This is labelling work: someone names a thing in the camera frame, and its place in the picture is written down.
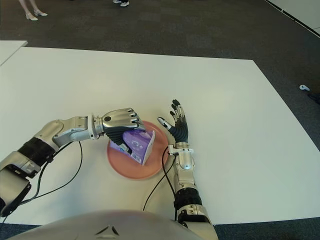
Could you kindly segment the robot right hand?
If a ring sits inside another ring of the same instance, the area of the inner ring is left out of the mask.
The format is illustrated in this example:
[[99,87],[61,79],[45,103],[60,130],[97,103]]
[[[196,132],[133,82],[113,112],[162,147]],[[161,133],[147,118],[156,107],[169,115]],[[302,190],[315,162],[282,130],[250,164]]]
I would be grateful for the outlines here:
[[174,125],[167,122],[163,117],[158,117],[158,122],[168,130],[176,143],[188,143],[189,130],[184,109],[176,99],[172,100],[170,115],[174,119]]

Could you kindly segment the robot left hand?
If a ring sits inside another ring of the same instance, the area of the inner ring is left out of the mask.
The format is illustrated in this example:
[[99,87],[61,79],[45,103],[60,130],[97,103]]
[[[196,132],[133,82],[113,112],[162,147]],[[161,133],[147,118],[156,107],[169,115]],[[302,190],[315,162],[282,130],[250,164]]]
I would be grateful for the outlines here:
[[96,133],[105,134],[125,153],[132,154],[132,149],[125,143],[123,134],[128,131],[145,131],[145,125],[132,108],[117,109],[98,117],[94,124]]

